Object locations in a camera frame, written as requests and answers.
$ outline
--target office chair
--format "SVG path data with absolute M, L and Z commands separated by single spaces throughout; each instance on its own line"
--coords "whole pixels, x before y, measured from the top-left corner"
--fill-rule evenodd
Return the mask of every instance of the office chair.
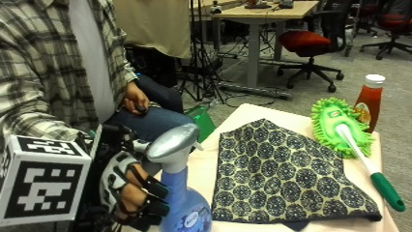
M 383 7 L 381 13 L 376 16 L 376 26 L 391 34 L 391 40 L 383 43 L 364 44 L 360 52 L 368 46 L 377 46 L 380 51 L 376 60 L 383 59 L 383 53 L 392 53 L 397 48 L 412 54 L 412 45 L 399 43 L 396 40 L 400 36 L 409 36 L 412 33 L 412 0 L 392 0 Z
M 320 12 L 312 13 L 304 18 L 308 22 L 309 31 L 288 31 L 281 34 L 280 42 L 284 48 L 295 52 L 300 57 L 309 57 L 309 63 L 301 65 L 281 65 L 277 75 L 283 75 L 284 69 L 300 69 L 300 71 L 288 79 L 287 88 L 293 88 L 293 80 L 303 74 L 307 79 L 316 73 L 327 82 L 329 82 L 328 92 L 336 92 L 333 80 L 323 71 L 336 72 L 336 79 L 344 79 L 341 70 L 328 68 L 315 64 L 315 57 L 331 52 L 341 51 L 347 46 L 345 24 L 349 9 L 355 0 L 328 0 Z M 320 28 L 323 36 L 315 33 L 315 20 L 320 19 Z
M 377 31 L 372 29 L 375 26 L 372 21 L 376 13 L 379 13 L 381 0 L 357 0 L 351 9 L 351 16 L 356 17 L 356 33 L 359 29 L 365 30 L 367 33 L 372 33 L 372 37 L 377 36 Z

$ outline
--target plaid shirt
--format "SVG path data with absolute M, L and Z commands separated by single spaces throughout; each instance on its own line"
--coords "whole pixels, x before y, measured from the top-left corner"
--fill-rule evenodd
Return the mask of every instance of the plaid shirt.
M 21 134 L 73 140 L 97 127 L 93 96 L 68 16 L 69 0 L 0 0 L 0 151 Z M 115 103 L 136 78 L 111 0 L 89 0 L 107 51 Z

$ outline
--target green microfiber duster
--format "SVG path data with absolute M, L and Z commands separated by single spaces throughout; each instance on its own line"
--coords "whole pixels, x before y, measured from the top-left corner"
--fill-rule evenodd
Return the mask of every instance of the green microfiber duster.
M 364 132 L 368 126 L 356 120 L 357 116 L 359 114 L 356 114 L 347 102 L 336 98 L 321 99 L 312 106 L 315 138 L 321 145 L 340 152 L 345 159 L 356 158 L 356 154 L 335 129 L 343 123 L 351 129 L 360 151 L 367 157 L 371 156 L 373 138 L 368 132 Z
M 371 156 L 371 134 L 363 132 L 367 126 L 356 120 L 357 115 L 345 101 L 331 98 L 320 100 L 312 107 L 315 135 L 319 143 L 343 153 L 344 158 L 360 158 L 375 189 L 395 210 L 405 210 L 400 196 L 384 174 L 375 167 Z

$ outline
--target blue spray bottle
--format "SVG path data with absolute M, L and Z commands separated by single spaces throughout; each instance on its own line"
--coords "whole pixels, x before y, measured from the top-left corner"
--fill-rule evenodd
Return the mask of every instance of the blue spray bottle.
M 188 188 L 188 157 L 197 143 L 200 130 L 185 124 L 167 131 L 151 144 L 147 158 L 163 164 L 161 182 L 168 186 L 168 216 L 160 225 L 161 232 L 208 232 L 211 211 L 205 198 Z

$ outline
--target white handle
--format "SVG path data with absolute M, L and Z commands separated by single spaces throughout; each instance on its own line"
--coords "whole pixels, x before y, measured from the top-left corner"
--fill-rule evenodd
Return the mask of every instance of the white handle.
M 369 160 L 367 159 L 367 157 L 364 156 L 361 150 L 359 149 L 359 147 L 356 145 L 356 141 L 352 137 L 348 125 L 347 124 L 337 125 L 336 131 L 337 131 L 339 135 L 344 138 L 344 140 L 347 141 L 352 150 L 356 152 L 356 154 L 357 154 L 359 158 L 361 159 L 363 164 L 364 164 L 365 168 L 368 169 L 371 175 L 373 173 L 379 172 L 377 168 L 372 165 L 372 163 L 369 162 Z

